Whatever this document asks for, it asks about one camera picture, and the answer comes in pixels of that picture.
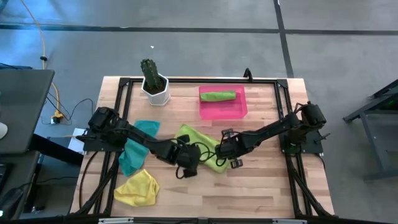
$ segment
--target concrete floor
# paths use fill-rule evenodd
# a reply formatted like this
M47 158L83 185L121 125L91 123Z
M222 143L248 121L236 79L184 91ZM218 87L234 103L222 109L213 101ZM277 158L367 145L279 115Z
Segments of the concrete floor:
M272 0L105 0L27 2L43 24L135 27L277 28ZM394 0L281 0L286 29L397 30ZM31 22L19 1L0 14L5 24ZM279 34L45 31L48 68L68 110L84 98L97 100L105 75L140 75L142 58L153 58L166 76L286 77ZM342 120L366 97L398 76L398 36L288 35L297 78L321 106L326 175L335 213L343 218L396 223L398 180L364 183L377 171L362 125ZM0 30L0 62L40 68L36 30ZM47 122L52 106L44 106ZM85 128L87 103L71 126L38 124L42 136L64 136Z

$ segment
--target green object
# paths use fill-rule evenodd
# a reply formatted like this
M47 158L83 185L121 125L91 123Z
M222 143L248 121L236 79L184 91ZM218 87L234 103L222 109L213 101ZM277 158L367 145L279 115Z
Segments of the green object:
M144 59L141 62L141 70L144 73L147 88L150 90L163 90L164 82L157 73L157 67L153 60Z
M216 145L218 145L220 143L219 141L207 136L206 134L200 133L199 131L191 128L190 126L188 126L186 124L181 125L180 130L175 135L175 138L177 138L181 135L184 135L184 134L189 135L189 139L190 139L189 143L190 144L192 144L194 142L201 142L201 143L205 144L207 147L209 147L211 152L215 152ZM201 153L207 152L207 148L205 146L202 146L201 144L197 144L197 146L199 146ZM204 161L207 157L208 157L208 154L205 153L204 155L201 156L200 160ZM222 173L227 168L230 167L229 161L226 161L224 163L224 165L219 167L216 165L216 160L217 160L217 157L213 156L212 158L210 158L209 160L207 160L205 162L205 165L207 165L208 167L210 167L217 173Z
M160 123L158 121L136 121L134 127L154 137L159 130ZM127 177L141 169L147 154L148 148L128 139L124 145L124 152L119 156L122 173Z
M200 93L200 99L205 102L219 102L226 100L235 100L235 90L226 90L218 92Z

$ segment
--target cactus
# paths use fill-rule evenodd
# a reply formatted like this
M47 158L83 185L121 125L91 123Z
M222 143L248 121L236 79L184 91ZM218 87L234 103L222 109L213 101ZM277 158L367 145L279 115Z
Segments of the cactus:
M144 59L141 62L141 70L144 73L145 81L147 83L148 90L151 91L162 91L164 89L164 82L157 73L156 64L151 59Z

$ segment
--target blue towel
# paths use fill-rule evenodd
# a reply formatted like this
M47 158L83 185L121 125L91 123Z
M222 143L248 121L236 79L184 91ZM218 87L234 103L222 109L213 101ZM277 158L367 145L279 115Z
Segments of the blue towel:
M154 137L159 130L158 121L136 121L134 127ZM148 154L148 148L128 139L124 145L124 152L119 156L120 168L125 176L129 176L140 169Z

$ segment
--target pink tray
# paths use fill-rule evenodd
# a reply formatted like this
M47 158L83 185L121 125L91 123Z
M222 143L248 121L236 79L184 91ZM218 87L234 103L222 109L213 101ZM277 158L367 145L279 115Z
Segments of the pink tray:
M199 111L202 119L241 119L248 113L243 85L199 86L199 99L200 93L225 90L235 90L236 99L221 102L202 102L200 100Z

